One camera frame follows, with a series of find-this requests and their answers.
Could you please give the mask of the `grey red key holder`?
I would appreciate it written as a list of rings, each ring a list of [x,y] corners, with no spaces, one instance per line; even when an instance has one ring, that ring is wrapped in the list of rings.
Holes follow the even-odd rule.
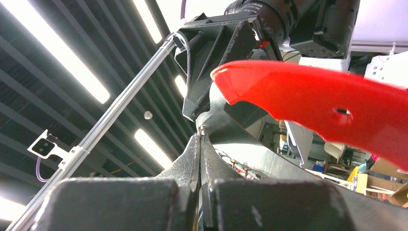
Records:
[[[408,168],[408,91],[334,70],[279,61],[234,61],[211,73],[204,128],[218,161],[243,165],[208,183],[205,224],[218,231],[405,231],[408,211],[321,179],[276,154],[236,120],[258,106],[285,122],[307,157],[315,135]]]

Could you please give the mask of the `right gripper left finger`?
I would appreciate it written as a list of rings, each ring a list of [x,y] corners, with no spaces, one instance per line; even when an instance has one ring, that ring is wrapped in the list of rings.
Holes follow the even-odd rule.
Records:
[[[164,190],[159,205],[165,231],[197,230],[200,143],[200,136],[193,135],[181,156],[154,178]]]

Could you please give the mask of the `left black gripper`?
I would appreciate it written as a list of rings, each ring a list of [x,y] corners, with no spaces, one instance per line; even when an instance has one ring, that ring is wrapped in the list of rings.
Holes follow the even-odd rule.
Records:
[[[288,39],[303,57],[345,59],[359,6],[358,0],[236,0],[225,15],[193,18],[178,31],[187,48],[175,54],[187,75],[182,114],[195,121],[209,109],[210,73],[222,64],[249,59],[261,24],[272,29],[278,45]]]

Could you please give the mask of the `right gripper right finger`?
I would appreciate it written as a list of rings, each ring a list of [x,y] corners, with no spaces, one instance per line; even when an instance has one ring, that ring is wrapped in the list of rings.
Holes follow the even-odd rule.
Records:
[[[210,139],[201,136],[201,196],[202,219],[205,231],[217,230],[215,180],[242,179],[215,151]]]

